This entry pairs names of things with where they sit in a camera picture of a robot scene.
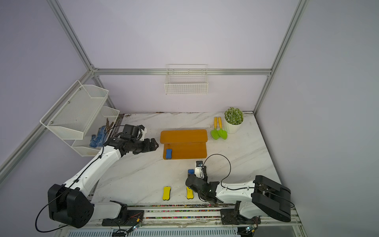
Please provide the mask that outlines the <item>yellow eraser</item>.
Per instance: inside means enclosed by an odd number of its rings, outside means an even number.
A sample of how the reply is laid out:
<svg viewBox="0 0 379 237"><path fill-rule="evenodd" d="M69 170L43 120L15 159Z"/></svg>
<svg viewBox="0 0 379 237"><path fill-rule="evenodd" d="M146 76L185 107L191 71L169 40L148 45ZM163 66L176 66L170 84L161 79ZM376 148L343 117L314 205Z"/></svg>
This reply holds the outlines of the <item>yellow eraser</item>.
<svg viewBox="0 0 379 237"><path fill-rule="evenodd" d="M186 191L187 191L186 198L193 199L194 198L193 190L190 189L189 187L186 187Z"/></svg>
<svg viewBox="0 0 379 237"><path fill-rule="evenodd" d="M170 186L165 186L163 188L162 200L164 200L164 201L170 200L170 193L171 193L171 187Z"/></svg>

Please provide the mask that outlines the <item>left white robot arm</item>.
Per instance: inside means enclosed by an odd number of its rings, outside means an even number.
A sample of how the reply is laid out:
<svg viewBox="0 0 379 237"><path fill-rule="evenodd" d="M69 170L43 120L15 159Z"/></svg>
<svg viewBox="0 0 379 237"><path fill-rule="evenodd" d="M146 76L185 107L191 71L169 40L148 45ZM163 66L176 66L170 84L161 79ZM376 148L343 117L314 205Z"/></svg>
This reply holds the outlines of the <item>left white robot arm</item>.
<svg viewBox="0 0 379 237"><path fill-rule="evenodd" d="M155 151L159 144L154 138L141 140L109 138L101 151L76 175L64 184L54 184L48 190L48 213L51 220L82 228L88 222L103 219L108 224L128 224L133 217L127 204L110 201L93 204L90 191L105 172L125 154Z"/></svg>

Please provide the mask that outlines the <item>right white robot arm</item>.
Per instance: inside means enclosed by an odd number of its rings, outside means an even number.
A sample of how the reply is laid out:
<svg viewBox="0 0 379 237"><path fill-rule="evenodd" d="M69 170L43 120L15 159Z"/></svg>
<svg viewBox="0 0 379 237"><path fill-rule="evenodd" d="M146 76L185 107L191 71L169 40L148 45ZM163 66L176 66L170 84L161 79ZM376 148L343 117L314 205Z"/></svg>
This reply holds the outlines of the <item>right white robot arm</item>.
<svg viewBox="0 0 379 237"><path fill-rule="evenodd" d="M265 213L281 222L291 221L291 190L265 176L257 175L255 180L245 183L222 184L208 183L205 178L190 174L186 186L212 205L237 205L238 214L244 218Z"/></svg>

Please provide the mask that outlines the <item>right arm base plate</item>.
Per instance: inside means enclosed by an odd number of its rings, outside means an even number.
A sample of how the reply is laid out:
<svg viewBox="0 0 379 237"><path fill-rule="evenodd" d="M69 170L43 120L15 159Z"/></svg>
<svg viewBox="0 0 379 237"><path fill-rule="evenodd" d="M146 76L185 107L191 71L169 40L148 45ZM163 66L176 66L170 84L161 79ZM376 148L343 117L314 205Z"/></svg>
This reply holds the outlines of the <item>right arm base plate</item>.
<svg viewBox="0 0 379 237"><path fill-rule="evenodd" d="M234 209L221 209L221 221L223 225L247 225L247 224L261 224L260 216L253 218L246 218L239 212L241 201L237 201Z"/></svg>

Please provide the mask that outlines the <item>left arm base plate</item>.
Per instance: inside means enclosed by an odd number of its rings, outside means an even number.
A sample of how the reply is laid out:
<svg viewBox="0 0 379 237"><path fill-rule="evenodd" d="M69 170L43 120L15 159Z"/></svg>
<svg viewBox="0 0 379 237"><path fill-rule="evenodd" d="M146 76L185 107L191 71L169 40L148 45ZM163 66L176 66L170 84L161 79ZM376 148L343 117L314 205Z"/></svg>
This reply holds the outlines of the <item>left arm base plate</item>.
<svg viewBox="0 0 379 237"><path fill-rule="evenodd" d="M144 217L143 210L125 210L114 219L104 219L102 226L105 227L132 227L142 222Z"/></svg>

